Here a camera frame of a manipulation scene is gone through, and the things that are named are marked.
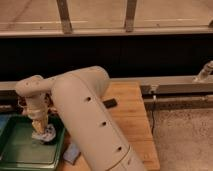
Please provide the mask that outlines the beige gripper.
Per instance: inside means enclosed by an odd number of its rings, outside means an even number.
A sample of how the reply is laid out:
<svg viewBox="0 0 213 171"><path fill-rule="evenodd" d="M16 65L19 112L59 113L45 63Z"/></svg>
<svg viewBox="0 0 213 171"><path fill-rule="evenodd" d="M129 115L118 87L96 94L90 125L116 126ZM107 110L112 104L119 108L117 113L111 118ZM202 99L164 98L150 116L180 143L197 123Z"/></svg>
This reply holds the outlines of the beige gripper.
<svg viewBox="0 0 213 171"><path fill-rule="evenodd" d="M38 133L38 134L43 134L45 132L45 129L48 125L48 116L42 116L42 117L31 117L32 120L32 126L34 128L34 130Z"/></svg>

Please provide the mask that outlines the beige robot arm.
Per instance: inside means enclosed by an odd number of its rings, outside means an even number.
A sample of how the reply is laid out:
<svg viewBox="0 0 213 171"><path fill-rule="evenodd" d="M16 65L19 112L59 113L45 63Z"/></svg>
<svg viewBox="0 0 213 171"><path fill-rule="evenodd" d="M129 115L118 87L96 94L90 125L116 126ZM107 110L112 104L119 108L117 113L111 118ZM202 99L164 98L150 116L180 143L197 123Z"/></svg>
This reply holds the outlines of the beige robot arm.
<svg viewBox="0 0 213 171"><path fill-rule="evenodd" d="M91 171L147 171L101 101L109 82L105 69L92 66L46 79L28 77L17 82L15 91L26 99L33 120L45 116L44 97L51 94L59 117Z"/></svg>

